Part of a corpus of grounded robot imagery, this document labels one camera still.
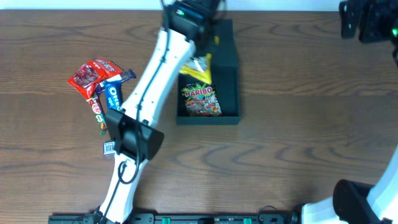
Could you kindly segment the yellow candy bag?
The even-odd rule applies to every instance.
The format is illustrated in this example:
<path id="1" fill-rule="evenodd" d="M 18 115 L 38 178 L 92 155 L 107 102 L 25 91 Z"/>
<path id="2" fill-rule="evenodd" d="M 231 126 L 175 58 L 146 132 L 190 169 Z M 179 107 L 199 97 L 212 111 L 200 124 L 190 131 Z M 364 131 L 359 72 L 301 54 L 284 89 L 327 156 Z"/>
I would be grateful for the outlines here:
<path id="1" fill-rule="evenodd" d="M 211 76 L 211 60 L 219 44 L 220 38 L 215 35 L 213 41 L 209 44 L 209 49 L 205 50 L 205 55 L 189 58 L 180 69 L 180 74 L 189 75 L 201 82 L 211 85 L 213 83 Z"/>

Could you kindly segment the red Hacks candy bag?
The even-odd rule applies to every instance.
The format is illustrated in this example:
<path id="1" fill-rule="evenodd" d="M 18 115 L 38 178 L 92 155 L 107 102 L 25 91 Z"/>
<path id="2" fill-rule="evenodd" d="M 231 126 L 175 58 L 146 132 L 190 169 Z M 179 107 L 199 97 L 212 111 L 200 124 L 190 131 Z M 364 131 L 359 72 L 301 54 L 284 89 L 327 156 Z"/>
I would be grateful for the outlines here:
<path id="1" fill-rule="evenodd" d="M 87 100 L 93 96 L 100 82 L 119 75 L 123 71 L 114 62 L 98 57 L 84 63 L 67 82 Z"/>

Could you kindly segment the Haribo gummy bag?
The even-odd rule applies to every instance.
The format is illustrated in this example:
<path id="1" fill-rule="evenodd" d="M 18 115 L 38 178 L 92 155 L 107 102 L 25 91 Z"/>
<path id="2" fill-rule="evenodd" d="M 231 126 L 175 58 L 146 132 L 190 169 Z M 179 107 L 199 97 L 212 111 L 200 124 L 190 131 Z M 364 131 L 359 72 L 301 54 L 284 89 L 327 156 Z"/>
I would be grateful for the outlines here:
<path id="1" fill-rule="evenodd" d="M 222 110 L 214 84 L 196 82 L 186 84 L 182 96 L 187 113 L 190 116 L 222 116 Z"/>

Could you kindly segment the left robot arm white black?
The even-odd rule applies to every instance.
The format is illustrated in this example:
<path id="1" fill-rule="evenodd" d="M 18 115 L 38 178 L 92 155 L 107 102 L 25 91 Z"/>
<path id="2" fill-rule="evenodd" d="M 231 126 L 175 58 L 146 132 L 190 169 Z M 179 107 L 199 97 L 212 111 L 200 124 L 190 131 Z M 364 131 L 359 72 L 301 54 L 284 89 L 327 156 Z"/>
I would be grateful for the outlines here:
<path id="1" fill-rule="evenodd" d="M 134 91 L 105 120 L 114 146 L 114 171 L 94 223 L 124 223 L 146 164 L 160 149 L 164 134 L 156 129 L 162 107 L 179 70 L 206 45 L 219 1 L 174 1 L 163 5 L 162 26 L 149 63 Z"/>

